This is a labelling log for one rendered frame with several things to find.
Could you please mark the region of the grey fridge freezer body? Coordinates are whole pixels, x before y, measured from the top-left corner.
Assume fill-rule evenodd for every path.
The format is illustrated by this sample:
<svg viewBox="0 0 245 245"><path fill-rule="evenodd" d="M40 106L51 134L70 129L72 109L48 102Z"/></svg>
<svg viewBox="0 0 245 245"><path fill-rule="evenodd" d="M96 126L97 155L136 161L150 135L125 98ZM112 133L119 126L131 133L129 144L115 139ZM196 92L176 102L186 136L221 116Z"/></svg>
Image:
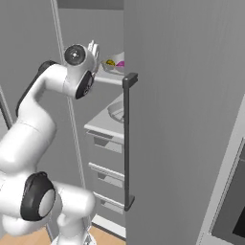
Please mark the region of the grey fridge freezer body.
<svg viewBox="0 0 245 245"><path fill-rule="evenodd" d="M72 7L58 5L59 25L62 33L62 44L69 47L73 44L87 46L92 40L100 45L99 68L101 62L110 55L123 52L123 11L111 10L108 7L93 7L88 0L81 0L85 5ZM94 192L92 171L89 167L88 144L84 126L99 114L106 105L119 95L123 95L123 86L94 82L88 95L73 103L76 123L77 141L82 166L82 175L86 188ZM90 215L92 226L114 235L117 239L126 240L125 212L118 214L108 209L102 213L96 207Z"/></svg>

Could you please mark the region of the grey fridge door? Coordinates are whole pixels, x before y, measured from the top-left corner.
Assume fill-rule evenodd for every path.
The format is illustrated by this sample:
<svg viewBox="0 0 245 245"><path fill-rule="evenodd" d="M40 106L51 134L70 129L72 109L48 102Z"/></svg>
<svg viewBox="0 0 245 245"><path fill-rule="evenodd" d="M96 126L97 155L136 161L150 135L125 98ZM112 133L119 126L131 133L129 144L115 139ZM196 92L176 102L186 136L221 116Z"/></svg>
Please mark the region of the grey fridge door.
<svg viewBox="0 0 245 245"><path fill-rule="evenodd" d="M127 245L195 245L245 95L245 0L124 0Z"/></svg>

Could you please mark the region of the white container with lemon, onion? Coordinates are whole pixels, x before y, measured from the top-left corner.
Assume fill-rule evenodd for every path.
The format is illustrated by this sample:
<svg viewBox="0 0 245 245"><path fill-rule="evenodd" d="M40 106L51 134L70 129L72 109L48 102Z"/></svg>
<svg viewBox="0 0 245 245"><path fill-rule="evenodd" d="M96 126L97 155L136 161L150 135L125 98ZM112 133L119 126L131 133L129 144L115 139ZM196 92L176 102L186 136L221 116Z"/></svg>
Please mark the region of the white container with lemon, onion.
<svg viewBox="0 0 245 245"><path fill-rule="evenodd" d="M115 64L117 65L120 61L124 61L124 52L121 52L121 53L115 54L115 55L107 56L101 62L102 68L104 69L105 72L111 73L114 75L123 75L124 74L124 67L117 67L116 65L115 66L107 65L106 64L107 59L114 60Z"/></svg>

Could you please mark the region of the grey freezer door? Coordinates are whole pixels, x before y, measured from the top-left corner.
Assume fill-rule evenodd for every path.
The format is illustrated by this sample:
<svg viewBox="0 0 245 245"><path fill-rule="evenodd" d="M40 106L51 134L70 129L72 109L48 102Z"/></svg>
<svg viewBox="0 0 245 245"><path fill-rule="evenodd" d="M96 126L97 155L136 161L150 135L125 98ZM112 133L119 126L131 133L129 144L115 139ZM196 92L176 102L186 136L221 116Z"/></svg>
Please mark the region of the grey freezer door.
<svg viewBox="0 0 245 245"><path fill-rule="evenodd" d="M19 99L47 60L60 62L51 0L0 0L0 87L12 120ZM57 133L37 167L53 181L79 187L70 102L57 92L43 94L40 105L56 122Z"/></svg>

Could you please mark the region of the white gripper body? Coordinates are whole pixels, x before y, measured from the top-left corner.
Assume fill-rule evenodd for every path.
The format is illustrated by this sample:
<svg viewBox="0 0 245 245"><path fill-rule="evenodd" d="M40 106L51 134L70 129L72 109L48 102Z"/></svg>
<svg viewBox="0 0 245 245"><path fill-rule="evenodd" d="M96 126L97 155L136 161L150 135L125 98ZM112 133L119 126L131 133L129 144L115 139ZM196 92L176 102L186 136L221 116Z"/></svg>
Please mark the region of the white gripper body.
<svg viewBox="0 0 245 245"><path fill-rule="evenodd" d="M100 46L94 40L92 40L88 45L88 51L92 54L94 59L94 69L97 70L99 66L99 59L100 59Z"/></svg>

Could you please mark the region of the white food container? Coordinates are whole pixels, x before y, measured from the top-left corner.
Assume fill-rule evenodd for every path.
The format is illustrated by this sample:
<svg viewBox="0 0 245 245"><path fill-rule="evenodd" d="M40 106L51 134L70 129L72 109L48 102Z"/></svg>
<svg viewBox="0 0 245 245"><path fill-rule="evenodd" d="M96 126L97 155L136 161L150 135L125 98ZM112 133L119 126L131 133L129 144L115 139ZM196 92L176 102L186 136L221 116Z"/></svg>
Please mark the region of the white food container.
<svg viewBox="0 0 245 245"><path fill-rule="evenodd" d="M123 96L116 98L108 107L108 115L111 119L118 123L123 123L124 112L123 112Z"/></svg>

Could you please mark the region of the white freezer shelf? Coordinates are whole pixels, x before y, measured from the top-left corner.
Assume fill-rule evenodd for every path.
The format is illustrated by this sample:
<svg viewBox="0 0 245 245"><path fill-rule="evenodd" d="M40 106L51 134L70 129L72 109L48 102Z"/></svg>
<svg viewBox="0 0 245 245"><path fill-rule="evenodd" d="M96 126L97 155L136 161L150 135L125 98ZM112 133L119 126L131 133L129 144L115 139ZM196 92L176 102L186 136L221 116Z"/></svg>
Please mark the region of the white freezer shelf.
<svg viewBox="0 0 245 245"><path fill-rule="evenodd" d="M110 104L106 105L105 108L101 110L99 114L95 116L90 122L88 122L84 127L86 129L98 131L99 133L110 135L112 137L116 137L120 140L123 140L123 123L116 122L110 118L107 111L107 107Z"/></svg>

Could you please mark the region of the white freezer rack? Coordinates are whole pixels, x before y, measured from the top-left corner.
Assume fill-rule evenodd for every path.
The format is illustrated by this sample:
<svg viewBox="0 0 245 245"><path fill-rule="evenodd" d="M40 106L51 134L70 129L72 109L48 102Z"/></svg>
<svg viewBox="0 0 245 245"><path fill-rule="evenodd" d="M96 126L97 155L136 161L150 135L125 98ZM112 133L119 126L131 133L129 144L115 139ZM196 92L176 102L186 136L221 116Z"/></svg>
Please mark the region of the white freezer rack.
<svg viewBox="0 0 245 245"><path fill-rule="evenodd" d="M122 86L123 76L107 73L103 70L102 67L100 67L98 69L98 72L96 73L95 82L109 83Z"/></svg>

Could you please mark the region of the grey oven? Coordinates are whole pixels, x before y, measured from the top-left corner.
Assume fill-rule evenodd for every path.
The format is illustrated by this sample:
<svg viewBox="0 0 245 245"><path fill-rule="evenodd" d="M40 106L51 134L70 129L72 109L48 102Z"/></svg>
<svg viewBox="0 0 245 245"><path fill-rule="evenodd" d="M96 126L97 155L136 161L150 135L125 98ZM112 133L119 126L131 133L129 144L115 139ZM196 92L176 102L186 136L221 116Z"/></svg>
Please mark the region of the grey oven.
<svg viewBox="0 0 245 245"><path fill-rule="evenodd" d="M245 245L245 96L196 245Z"/></svg>

